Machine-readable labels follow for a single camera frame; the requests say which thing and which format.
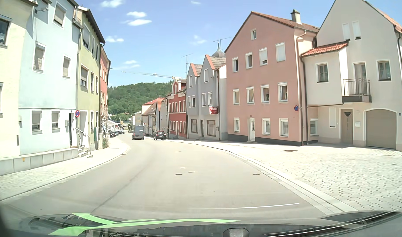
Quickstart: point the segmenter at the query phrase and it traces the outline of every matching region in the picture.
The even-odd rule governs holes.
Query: road marking
[[[290,205],[298,205],[299,203],[272,205],[272,206],[261,206],[261,207],[223,207],[223,208],[193,208],[193,209],[209,209],[209,210],[225,210],[225,209],[249,209],[249,208],[264,208],[264,207],[282,207]]]

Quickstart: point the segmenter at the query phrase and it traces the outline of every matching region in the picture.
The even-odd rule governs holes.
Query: van
[[[132,140],[135,139],[144,140],[144,126],[135,126],[134,133],[132,134]]]

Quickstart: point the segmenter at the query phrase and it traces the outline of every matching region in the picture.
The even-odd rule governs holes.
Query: sidewalk
[[[93,157],[77,157],[32,170],[0,176],[0,201],[84,172],[125,153],[129,146],[110,138],[110,147],[91,151]]]

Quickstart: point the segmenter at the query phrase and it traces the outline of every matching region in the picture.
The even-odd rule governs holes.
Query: road
[[[323,216],[253,166],[224,151],[165,140],[116,137],[130,151],[28,196],[0,202],[3,218],[93,213],[144,218]]]

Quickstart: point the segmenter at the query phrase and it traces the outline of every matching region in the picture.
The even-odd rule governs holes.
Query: sky
[[[205,54],[223,51],[251,11],[320,27],[333,0],[76,0],[90,8],[106,44],[113,69],[109,86],[167,82],[134,73],[185,77],[188,62],[202,64]],[[369,0],[402,25],[402,0]]]

